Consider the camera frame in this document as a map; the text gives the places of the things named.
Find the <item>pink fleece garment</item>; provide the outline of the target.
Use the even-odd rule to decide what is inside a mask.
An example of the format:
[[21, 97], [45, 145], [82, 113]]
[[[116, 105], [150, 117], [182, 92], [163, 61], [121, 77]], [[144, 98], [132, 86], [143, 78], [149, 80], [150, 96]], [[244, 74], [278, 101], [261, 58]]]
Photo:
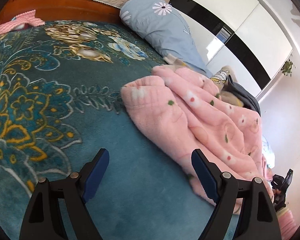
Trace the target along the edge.
[[212, 80], [187, 67], [156, 66], [150, 76], [125, 84], [121, 98], [135, 126], [189, 176], [207, 199], [191, 164], [201, 150], [223, 172], [240, 180], [260, 177], [270, 196], [262, 154], [262, 120], [256, 111], [218, 98]]

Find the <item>light blue floral quilt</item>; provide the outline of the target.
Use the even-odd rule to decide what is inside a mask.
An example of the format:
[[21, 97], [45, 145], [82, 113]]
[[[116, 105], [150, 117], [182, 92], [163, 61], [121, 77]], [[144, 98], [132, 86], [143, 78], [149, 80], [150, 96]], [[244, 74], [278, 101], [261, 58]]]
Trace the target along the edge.
[[267, 139], [262, 136], [262, 154], [267, 161], [267, 165], [269, 168], [275, 167], [275, 153], [271, 149], [271, 146]]

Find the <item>dark grey hoodie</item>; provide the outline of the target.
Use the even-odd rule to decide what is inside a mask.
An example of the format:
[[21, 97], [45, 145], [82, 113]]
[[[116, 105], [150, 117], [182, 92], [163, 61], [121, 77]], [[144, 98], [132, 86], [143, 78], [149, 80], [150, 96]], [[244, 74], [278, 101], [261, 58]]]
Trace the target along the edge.
[[240, 84], [236, 83], [231, 75], [228, 76], [228, 85], [226, 90], [238, 98], [243, 103], [244, 108], [256, 111], [259, 115], [261, 115], [261, 109], [256, 98], [247, 90], [245, 90]]

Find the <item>green plant on wardrobe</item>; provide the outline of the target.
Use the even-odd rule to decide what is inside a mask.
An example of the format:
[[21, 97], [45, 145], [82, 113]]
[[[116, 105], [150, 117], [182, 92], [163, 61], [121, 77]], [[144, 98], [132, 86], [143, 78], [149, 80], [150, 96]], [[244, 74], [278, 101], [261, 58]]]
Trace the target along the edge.
[[288, 59], [284, 65], [281, 67], [281, 73], [284, 75], [284, 76], [292, 76], [292, 70], [293, 70], [293, 67], [294, 67], [294, 64], [293, 62]]

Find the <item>beige knit sweater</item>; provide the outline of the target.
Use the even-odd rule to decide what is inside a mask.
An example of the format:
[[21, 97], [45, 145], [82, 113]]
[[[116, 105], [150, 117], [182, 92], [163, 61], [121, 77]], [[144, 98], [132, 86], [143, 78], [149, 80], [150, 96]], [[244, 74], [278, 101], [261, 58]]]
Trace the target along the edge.
[[[181, 61], [180, 59], [176, 58], [171, 54], [165, 56], [164, 61], [169, 65], [172, 65], [171, 68], [173, 70], [176, 70], [181, 67], [192, 69], [185, 62]], [[213, 77], [211, 77], [210, 80], [219, 89], [219, 93], [216, 95], [217, 98], [231, 105], [243, 107], [244, 103], [241, 100], [239, 100], [238, 97], [236, 97], [231, 92], [226, 91], [226, 87], [228, 86], [228, 80], [231, 73], [232, 73], [232, 69], [229, 66], [224, 66]]]

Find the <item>teal floral blanket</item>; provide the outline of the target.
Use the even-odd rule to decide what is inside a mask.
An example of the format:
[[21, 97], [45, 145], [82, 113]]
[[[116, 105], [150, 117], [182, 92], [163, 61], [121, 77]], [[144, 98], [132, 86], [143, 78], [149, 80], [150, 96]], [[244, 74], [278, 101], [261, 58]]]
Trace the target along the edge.
[[39, 178], [110, 163], [87, 209], [104, 239], [198, 239], [213, 208], [143, 136], [120, 89], [162, 57], [114, 24], [47, 22], [0, 36], [0, 226], [18, 239]]

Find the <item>white black wardrobe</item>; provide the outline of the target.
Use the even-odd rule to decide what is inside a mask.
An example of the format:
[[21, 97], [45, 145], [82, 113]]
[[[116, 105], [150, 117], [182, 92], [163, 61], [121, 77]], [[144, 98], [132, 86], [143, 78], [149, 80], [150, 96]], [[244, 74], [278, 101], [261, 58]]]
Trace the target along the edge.
[[292, 46], [259, 0], [170, 0], [190, 26], [208, 70], [233, 68], [257, 99], [271, 87]]

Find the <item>pink striped small cloth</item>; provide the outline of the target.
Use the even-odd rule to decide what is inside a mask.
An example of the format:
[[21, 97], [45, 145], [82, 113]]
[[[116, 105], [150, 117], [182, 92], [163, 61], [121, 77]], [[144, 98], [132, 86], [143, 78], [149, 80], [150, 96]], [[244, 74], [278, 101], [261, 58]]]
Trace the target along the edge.
[[24, 12], [15, 16], [11, 21], [0, 24], [0, 35], [18, 29], [19, 27], [25, 27], [26, 24], [33, 27], [45, 25], [45, 22], [40, 18], [36, 18], [35, 14], [36, 10]]

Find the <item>blue floral pillow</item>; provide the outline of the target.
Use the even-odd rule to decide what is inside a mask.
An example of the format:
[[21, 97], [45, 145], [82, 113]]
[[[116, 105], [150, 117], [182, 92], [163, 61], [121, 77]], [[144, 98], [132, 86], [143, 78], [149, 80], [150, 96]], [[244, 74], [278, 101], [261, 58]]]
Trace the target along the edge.
[[212, 76], [198, 53], [189, 25], [169, 3], [164, 0], [129, 0], [121, 7], [120, 18], [162, 57], [172, 55], [193, 70]]

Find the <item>wooden bed frame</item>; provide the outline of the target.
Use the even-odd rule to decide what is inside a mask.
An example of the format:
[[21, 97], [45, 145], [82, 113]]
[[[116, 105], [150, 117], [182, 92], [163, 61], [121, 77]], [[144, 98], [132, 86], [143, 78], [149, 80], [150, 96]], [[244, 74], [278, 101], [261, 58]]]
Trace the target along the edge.
[[0, 24], [34, 9], [36, 17], [44, 21], [121, 22], [119, 9], [92, 0], [9, 0], [0, 12]]

